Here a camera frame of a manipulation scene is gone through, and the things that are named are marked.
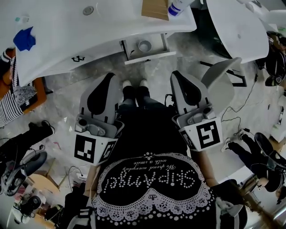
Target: blue cloth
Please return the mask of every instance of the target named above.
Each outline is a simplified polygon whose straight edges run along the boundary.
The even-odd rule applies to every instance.
[[[31,47],[36,44],[35,37],[31,35],[32,28],[33,27],[30,27],[26,30],[21,30],[14,37],[13,42],[20,51],[30,51]]]

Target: drawer handle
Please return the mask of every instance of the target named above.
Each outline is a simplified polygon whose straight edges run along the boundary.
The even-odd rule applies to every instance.
[[[81,59],[79,55],[78,55],[76,58],[77,58],[77,60],[75,60],[74,57],[72,58],[73,62],[80,62],[81,60],[84,60],[84,59],[85,59],[85,57],[83,57],[83,58]]]

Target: gray floor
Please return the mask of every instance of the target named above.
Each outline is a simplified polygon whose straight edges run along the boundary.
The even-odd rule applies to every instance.
[[[202,47],[195,33],[177,33],[172,35],[168,42],[171,49],[177,51],[175,56],[156,59],[147,63],[125,65],[125,55],[118,53],[90,62],[72,73],[46,77],[47,86],[54,93],[48,95],[45,104],[0,130],[0,137],[14,137],[27,131],[29,122],[46,119],[56,128],[56,134],[43,141],[49,155],[58,159],[54,171],[55,179],[60,180],[71,165],[81,166],[82,172],[87,173],[88,167],[84,166],[85,164],[69,157],[73,144],[70,142],[70,137],[75,118],[79,113],[81,94],[93,80],[108,72],[114,72],[122,81],[129,79],[134,86],[137,86],[145,78],[149,83],[151,97],[164,102],[165,94],[171,93],[169,78],[172,71],[187,72],[201,79],[208,68],[200,65],[200,60],[213,64],[223,60]],[[245,73],[248,87],[235,88],[236,95],[231,103],[233,108],[239,108],[243,105],[254,82],[256,70],[253,63],[243,64],[241,68]],[[267,73],[259,72],[258,82],[253,88],[247,105],[237,114],[232,111],[227,112],[224,118],[232,119],[240,116],[241,128],[246,127],[251,129],[252,133],[259,131],[269,136],[272,125],[277,122],[280,113],[277,101],[282,94],[282,89],[265,87],[264,78],[266,76]],[[238,131],[238,122],[238,119],[223,122],[224,138],[231,137]],[[243,166],[243,163],[233,152],[222,153],[220,147],[212,148],[208,154],[218,180],[228,177]],[[71,170],[71,180],[75,177],[76,172],[78,171]],[[68,181],[65,182],[61,190],[62,194],[69,192]]]

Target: white sneaker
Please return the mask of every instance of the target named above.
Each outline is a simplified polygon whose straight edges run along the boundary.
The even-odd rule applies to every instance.
[[[244,129],[241,129],[239,131],[239,136],[240,136],[240,140],[242,141],[242,135],[247,134],[247,132]]]
[[[139,87],[147,87],[148,88],[148,82],[147,80],[141,80]]]
[[[230,138],[226,138],[226,140],[223,143],[223,147],[221,148],[221,152],[226,151],[227,149],[229,149],[228,144],[231,142]]]
[[[123,88],[127,87],[127,86],[132,86],[130,81],[124,81],[123,82]]]

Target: white curved desk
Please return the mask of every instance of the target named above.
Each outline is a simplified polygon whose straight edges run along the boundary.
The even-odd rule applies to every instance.
[[[83,14],[87,6],[94,7],[88,16]],[[124,51],[121,40],[126,38],[158,34],[160,40],[160,34],[190,32],[197,28],[190,8],[178,17],[169,15],[169,21],[141,16],[141,9],[142,0],[3,0],[0,20],[4,23],[0,31],[7,32],[0,35],[0,47],[12,41],[19,30],[33,26],[36,45],[30,51],[16,52],[19,81],[24,86],[37,77],[68,72],[92,60]],[[29,22],[17,25],[15,18],[25,14],[29,15]],[[160,51],[156,54],[159,56],[153,58],[175,52],[170,52],[166,44],[163,55]]]
[[[232,58],[241,63],[264,58],[269,44],[259,18],[237,0],[206,0],[215,29]]]

